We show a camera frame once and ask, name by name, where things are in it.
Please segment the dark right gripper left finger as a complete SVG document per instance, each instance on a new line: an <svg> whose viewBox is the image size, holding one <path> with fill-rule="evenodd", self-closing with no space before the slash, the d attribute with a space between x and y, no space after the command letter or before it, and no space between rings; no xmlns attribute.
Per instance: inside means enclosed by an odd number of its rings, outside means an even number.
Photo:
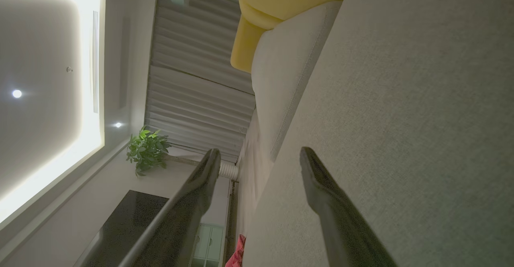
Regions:
<svg viewBox="0 0 514 267"><path fill-rule="evenodd" d="M165 203L128 251L122 267L188 265L200 220L211 205L220 165L220 150L208 150L176 196Z"/></svg>

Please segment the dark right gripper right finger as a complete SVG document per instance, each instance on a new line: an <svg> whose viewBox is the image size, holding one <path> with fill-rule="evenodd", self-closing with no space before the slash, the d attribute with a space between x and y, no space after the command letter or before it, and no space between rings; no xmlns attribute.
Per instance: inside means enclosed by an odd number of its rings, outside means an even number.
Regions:
<svg viewBox="0 0 514 267"><path fill-rule="evenodd" d="M301 148L303 185L319 216L331 267L394 267L396 263L314 150Z"/></svg>

